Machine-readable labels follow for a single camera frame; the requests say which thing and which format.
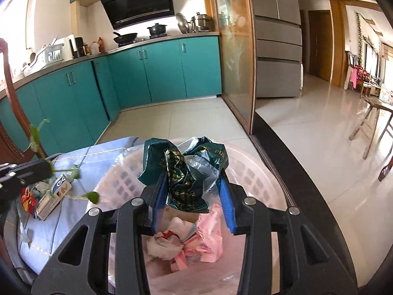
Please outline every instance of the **frying pan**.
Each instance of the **frying pan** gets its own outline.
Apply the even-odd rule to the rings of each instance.
[[[137,33],[128,33],[125,35],[121,35],[117,32],[113,32],[113,34],[117,35],[117,37],[113,39],[117,44],[132,42],[135,40],[135,38],[137,36]]]

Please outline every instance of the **screw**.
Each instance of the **screw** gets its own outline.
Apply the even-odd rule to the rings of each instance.
[[[96,215],[98,215],[99,214],[99,209],[97,209],[96,207],[95,208],[91,208],[90,210],[89,210],[89,215],[90,216],[96,216]]]
[[[137,197],[131,201],[131,204],[134,206],[140,206],[143,204],[143,202],[144,202],[143,199],[141,199],[140,197]]]
[[[244,204],[246,205],[254,205],[257,201],[253,197],[246,197],[244,199]]]
[[[288,209],[289,214],[291,215],[299,215],[300,214],[300,210],[297,207],[290,207]]]

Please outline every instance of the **blue gripper pad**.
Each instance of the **blue gripper pad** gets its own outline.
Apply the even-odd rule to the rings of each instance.
[[[156,202],[154,203],[153,222],[151,226],[155,234],[157,234],[157,229],[160,225],[161,218],[164,214],[164,209],[167,202],[168,190],[169,190],[167,176],[160,177],[160,180],[161,181],[158,183],[160,188],[158,190]]]
[[[235,207],[229,193],[230,185],[223,176],[219,179],[219,196],[221,200],[221,206],[223,207],[223,213],[225,218],[225,223],[232,234],[236,232],[236,221],[235,221]]]

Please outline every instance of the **blue cloth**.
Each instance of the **blue cloth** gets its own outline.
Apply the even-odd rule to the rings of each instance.
[[[24,271],[20,275],[25,282],[31,284],[34,279],[29,268],[39,274],[50,256],[85,214],[88,200],[81,196],[94,190],[119,154],[143,143],[142,139],[128,137],[60,155],[55,161],[55,168],[68,169],[74,164],[80,165],[81,178],[72,182],[72,189],[46,220],[34,219],[25,212],[21,214],[23,228],[31,240],[29,243],[22,242],[15,207],[10,210],[4,226],[4,239],[14,266]]]

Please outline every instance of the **tile floor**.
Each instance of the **tile floor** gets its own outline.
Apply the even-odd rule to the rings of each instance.
[[[160,104],[121,112],[99,143],[126,136],[143,139],[188,139],[207,136],[221,143],[235,144],[259,156],[247,134],[220,97]]]
[[[362,159],[367,139],[359,132],[366,104],[355,91],[344,91],[305,76],[297,99],[257,99],[257,113],[299,160],[328,203],[354,261],[359,286],[379,268],[393,242],[393,172],[382,182],[378,174],[388,163],[392,139],[378,144],[389,114],[380,113],[369,156]]]

